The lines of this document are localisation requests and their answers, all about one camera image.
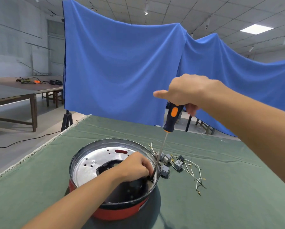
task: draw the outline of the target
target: screwdriver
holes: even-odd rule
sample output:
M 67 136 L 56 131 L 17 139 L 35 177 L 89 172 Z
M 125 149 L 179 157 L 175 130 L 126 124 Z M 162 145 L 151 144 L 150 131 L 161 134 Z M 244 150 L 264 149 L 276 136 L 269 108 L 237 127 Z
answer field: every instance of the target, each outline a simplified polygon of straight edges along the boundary
M 163 129 L 166 131 L 166 136 L 165 136 L 165 139 L 163 141 L 162 147 L 160 148 L 160 153 L 157 156 L 157 160 L 155 163 L 155 168 L 154 168 L 153 174 L 151 176 L 151 180 L 153 180 L 155 172 L 156 172 L 156 167 L 160 163 L 160 155 L 163 152 L 163 146 L 166 142 L 167 135 L 168 135 L 168 133 L 173 132 L 174 125 L 175 125 L 175 123 L 179 117 L 179 114 L 181 113 L 183 108 L 184 108 L 184 105 L 176 105 L 176 104 L 169 102 L 168 115 L 167 115 L 166 123 L 163 127 Z

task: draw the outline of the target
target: orange oval on handle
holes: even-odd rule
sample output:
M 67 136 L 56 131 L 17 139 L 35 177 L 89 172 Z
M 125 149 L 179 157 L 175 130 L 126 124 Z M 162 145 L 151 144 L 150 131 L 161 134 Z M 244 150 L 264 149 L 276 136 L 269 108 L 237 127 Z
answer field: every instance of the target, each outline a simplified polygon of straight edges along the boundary
M 179 111 L 179 109 L 177 107 L 172 108 L 171 116 L 176 117 L 176 115 L 178 114 L 178 111 Z

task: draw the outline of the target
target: oval red slot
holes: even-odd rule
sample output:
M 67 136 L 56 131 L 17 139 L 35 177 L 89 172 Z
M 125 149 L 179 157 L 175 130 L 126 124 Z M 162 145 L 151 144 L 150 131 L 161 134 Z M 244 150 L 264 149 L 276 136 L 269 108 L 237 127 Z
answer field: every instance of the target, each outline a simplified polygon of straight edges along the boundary
M 116 152 L 116 153 L 120 153 L 120 154 L 127 154 L 127 151 L 125 151 L 125 150 L 120 150 L 120 149 L 116 149 L 115 152 Z

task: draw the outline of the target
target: green table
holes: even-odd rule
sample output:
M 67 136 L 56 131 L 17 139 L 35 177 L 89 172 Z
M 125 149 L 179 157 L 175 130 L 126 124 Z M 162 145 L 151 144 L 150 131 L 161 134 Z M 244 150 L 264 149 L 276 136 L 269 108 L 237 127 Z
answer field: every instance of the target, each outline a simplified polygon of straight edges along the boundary
M 17 229 L 61 199 L 68 167 L 81 147 L 103 138 L 125 138 L 159 150 L 160 127 L 89 116 L 0 178 L 0 228 Z M 207 189 L 172 167 L 146 206 L 131 218 L 90 219 L 83 228 L 284 228 L 285 184 L 242 142 L 174 131 L 165 153 L 183 155 L 202 168 Z

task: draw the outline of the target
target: blue cloth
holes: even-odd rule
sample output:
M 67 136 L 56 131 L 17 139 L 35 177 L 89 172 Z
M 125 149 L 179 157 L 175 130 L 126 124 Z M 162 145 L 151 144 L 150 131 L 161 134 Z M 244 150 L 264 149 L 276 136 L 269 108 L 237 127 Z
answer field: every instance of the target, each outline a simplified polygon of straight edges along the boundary
M 163 125 L 166 100 L 153 97 L 176 77 L 186 43 L 179 24 L 117 22 L 64 0 L 65 108 L 83 114 Z
M 249 60 L 229 48 L 217 34 L 196 41 L 186 35 L 179 75 L 184 73 L 220 80 L 236 92 L 285 111 L 285 60 L 274 63 Z M 203 110 L 196 117 L 235 136 Z

